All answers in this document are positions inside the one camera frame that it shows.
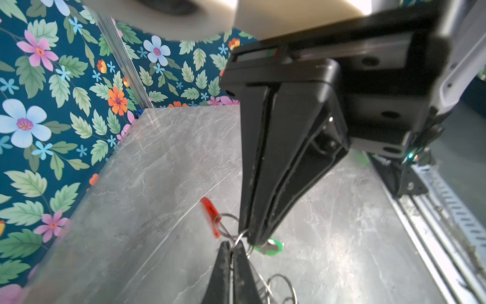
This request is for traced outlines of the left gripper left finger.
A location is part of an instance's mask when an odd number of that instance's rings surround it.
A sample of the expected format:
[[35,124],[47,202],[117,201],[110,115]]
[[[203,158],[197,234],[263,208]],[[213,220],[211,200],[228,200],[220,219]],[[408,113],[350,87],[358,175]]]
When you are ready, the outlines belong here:
[[201,304],[230,303],[230,242],[220,244],[213,271]]

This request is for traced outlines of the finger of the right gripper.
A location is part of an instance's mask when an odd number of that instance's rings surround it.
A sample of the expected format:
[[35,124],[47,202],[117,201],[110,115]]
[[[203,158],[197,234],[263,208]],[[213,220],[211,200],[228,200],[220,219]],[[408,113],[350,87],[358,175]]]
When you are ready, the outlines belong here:
[[265,222],[265,218],[256,217],[268,204],[257,202],[255,197],[268,124],[277,92],[277,86],[249,86],[241,92],[242,193],[239,232],[248,229],[251,236],[271,236],[275,231]]

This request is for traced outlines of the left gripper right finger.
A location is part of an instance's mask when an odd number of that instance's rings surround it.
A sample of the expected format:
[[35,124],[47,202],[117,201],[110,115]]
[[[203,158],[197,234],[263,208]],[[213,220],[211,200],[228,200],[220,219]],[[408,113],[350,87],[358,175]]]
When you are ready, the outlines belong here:
[[262,304],[244,245],[236,244],[233,259],[233,301],[236,304]]

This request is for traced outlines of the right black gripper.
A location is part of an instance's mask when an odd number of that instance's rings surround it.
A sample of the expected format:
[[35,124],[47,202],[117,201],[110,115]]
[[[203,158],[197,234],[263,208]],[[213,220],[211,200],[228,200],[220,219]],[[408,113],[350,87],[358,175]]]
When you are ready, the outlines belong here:
[[220,85],[241,103],[243,154],[260,158],[250,244],[349,152],[423,146],[485,60],[485,2],[431,1],[236,49]]

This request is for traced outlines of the green-capped key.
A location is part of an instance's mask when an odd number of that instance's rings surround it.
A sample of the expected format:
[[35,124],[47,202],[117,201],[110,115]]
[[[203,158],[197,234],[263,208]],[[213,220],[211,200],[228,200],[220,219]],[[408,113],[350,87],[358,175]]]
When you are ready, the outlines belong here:
[[270,238],[262,246],[256,246],[255,251],[262,255],[273,257],[281,253],[284,249],[284,244],[275,238]]

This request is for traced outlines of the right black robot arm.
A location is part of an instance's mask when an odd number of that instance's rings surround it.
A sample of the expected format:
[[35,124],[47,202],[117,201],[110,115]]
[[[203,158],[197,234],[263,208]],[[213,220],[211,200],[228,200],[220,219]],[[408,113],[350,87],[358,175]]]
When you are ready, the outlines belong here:
[[233,50],[220,86],[240,102],[239,233],[265,244],[351,149],[396,197],[485,58],[485,2],[430,1]]

